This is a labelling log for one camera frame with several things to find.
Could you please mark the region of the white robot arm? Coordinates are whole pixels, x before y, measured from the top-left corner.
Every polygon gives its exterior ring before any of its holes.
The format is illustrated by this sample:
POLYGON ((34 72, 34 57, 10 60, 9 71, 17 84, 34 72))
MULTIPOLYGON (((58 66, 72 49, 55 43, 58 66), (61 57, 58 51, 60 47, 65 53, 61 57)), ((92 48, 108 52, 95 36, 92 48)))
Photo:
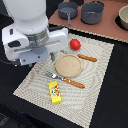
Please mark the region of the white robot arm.
POLYGON ((68 46, 68 29, 49 31, 46 0, 2 0, 14 23, 2 29, 7 59, 13 65, 28 65, 48 58, 68 46))

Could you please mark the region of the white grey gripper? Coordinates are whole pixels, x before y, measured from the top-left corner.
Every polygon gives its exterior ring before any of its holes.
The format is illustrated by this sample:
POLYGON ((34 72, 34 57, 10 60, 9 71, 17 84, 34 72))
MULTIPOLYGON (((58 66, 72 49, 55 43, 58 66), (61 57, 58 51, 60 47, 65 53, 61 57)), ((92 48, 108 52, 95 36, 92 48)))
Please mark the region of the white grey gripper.
POLYGON ((50 54, 55 61, 53 52, 61 51, 68 46, 68 29, 52 27, 39 35, 24 35, 11 24, 2 29, 2 42, 5 55, 13 65, 28 65, 43 61, 50 54))

